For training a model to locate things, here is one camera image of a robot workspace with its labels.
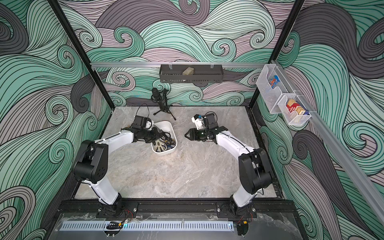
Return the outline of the white plastic storage box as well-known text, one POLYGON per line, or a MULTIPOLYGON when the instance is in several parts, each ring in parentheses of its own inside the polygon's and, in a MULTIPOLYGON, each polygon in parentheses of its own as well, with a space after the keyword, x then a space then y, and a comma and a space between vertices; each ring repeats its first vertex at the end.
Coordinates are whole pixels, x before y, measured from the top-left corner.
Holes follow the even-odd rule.
POLYGON ((158 156, 171 154, 176 150, 178 141, 173 129, 173 126, 168 121, 154 123, 154 127, 161 134, 158 140, 152 143, 152 151, 158 156))

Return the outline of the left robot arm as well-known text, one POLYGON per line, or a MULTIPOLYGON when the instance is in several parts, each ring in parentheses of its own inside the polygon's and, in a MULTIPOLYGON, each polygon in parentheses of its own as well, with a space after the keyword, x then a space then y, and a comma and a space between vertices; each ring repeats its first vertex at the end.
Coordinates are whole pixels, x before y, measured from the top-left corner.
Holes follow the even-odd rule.
POLYGON ((150 129, 123 128, 111 137, 97 141, 83 141, 73 165, 73 174, 77 181, 88 185, 97 195, 99 202, 113 206, 119 198, 108 178, 109 155, 119 148, 135 142, 145 142, 162 150, 176 145, 176 140, 170 133, 157 127, 150 129))

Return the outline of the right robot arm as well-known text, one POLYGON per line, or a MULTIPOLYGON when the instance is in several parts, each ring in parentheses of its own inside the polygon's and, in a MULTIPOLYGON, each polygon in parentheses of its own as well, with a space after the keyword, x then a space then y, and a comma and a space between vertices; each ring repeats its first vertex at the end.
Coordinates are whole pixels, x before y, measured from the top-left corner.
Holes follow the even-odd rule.
POLYGON ((232 195, 237 208, 248 205, 258 193, 273 182, 273 172, 267 153, 262 148, 252 148, 236 137, 225 127, 208 129, 189 129, 185 137, 190 141, 213 141, 227 150, 239 164, 241 185, 232 195))

